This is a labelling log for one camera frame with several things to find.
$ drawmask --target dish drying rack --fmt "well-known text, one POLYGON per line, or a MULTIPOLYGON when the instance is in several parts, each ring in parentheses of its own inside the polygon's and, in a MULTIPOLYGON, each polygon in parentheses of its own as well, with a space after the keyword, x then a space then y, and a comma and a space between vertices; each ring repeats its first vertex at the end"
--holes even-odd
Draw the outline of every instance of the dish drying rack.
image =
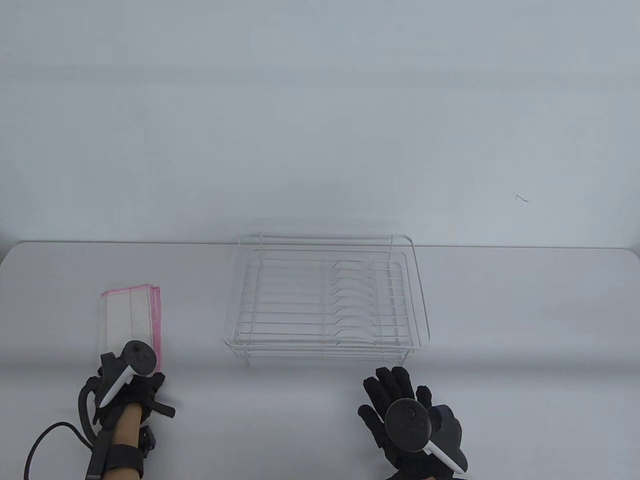
POLYGON ((225 335, 238 357, 401 365, 428 340, 408 236, 241 238, 225 335))

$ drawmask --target black strap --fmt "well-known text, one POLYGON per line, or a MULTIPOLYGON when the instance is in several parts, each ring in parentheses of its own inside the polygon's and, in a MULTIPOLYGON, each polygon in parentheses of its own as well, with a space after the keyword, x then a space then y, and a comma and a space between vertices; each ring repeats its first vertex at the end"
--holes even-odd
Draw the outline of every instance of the black strap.
POLYGON ((108 472, 116 468, 131 468, 136 470, 140 478, 142 478, 145 474, 143 461, 143 453, 139 448, 131 445, 112 445, 109 448, 104 471, 108 472))

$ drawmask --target white dish rack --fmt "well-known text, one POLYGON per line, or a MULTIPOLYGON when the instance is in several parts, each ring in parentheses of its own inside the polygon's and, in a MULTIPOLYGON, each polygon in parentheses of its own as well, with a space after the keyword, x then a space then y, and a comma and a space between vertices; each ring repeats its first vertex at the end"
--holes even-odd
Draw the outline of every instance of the white dish rack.
POLYGON ((402 364, 429 340, 412 240, 250 234, 225 343, 239 357, 402 364))

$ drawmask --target white backdrop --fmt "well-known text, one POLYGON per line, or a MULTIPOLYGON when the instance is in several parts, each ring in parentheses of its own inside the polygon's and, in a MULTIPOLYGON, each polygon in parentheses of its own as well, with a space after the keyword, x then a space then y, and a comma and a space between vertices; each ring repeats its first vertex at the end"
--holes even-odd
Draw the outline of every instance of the white backdrop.
POLYGON ((258 229, 633 248, 639 17, 635 0, 3 0, 0 248, 258 229))

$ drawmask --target controller handle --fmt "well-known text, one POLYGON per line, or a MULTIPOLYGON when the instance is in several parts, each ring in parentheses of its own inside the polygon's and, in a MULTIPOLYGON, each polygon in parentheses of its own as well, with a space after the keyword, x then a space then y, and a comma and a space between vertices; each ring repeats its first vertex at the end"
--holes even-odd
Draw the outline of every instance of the controller handle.
POLYGON ((442 419, 438 429, 433 428, 429 411, 420 402, 401 398, 391 404, 385 416, 385 428, 392 442, 407 452, 423 450, 434 454, 457 474, 468 469, 467 458, 460 450, 462 428, 447 405, 432 407, 442 419))
POLYGON ((140 340, 127 342, 118 358, 112 353, 105 353, 100 359, 106 382, 96 393, 96 397, 100 399, 99 408, 107 406, 122 386, 131 382, 134 375, 147 376, 156 369, 157 364, 156 352, 140 340))

